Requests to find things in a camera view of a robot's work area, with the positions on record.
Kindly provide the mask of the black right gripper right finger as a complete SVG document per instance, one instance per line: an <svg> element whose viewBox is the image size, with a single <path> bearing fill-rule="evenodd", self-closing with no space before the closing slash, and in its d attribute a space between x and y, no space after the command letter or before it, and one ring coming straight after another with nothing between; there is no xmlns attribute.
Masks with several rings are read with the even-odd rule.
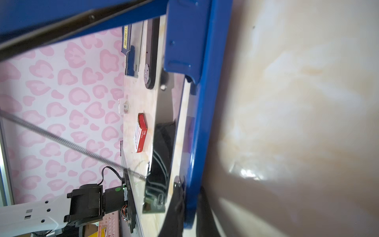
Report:
<svg viewBox="0 0 379 237"><path fill-rule="evenodd" d="M196 209L196 236L220 237L204 187L201 186Z"/></svg>

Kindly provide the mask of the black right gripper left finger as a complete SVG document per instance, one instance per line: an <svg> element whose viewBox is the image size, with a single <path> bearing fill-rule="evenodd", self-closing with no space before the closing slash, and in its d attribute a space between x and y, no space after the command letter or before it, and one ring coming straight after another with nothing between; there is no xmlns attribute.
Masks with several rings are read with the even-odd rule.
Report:
<svg viewBox="0 0 379 237"><path fill-rule="evenodd" d="M174 179L173 194L159 237L182 237L184 229L185 194L179 176Z"/></svg>

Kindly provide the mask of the blue long stapler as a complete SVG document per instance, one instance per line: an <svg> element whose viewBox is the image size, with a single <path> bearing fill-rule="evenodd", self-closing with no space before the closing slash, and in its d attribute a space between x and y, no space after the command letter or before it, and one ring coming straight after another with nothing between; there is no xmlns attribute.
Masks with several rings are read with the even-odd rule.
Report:
<svg viewBox="0 0 379 237"><path fill-rule="evenodd" d="M210 137L232 1L1 1L1 60L30 49L166 16L163 68L186 76L194 111L182 155L186 229L200 220L198 194Z"/></svg>

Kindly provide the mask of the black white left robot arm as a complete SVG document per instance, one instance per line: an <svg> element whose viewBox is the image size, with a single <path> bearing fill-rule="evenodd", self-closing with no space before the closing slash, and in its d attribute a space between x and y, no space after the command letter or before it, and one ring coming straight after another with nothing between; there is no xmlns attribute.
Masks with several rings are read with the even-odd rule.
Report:
<svg viewBox="0 0 379 237"><path fill-rule="evenodd" d="M122 210L134 226L137 211L128 177L115 188L104 190L101 185L86 184L66 195L1 207L1 236L36 232L45 237L68 226L81 228L100 222L106 214Z"/></svg>

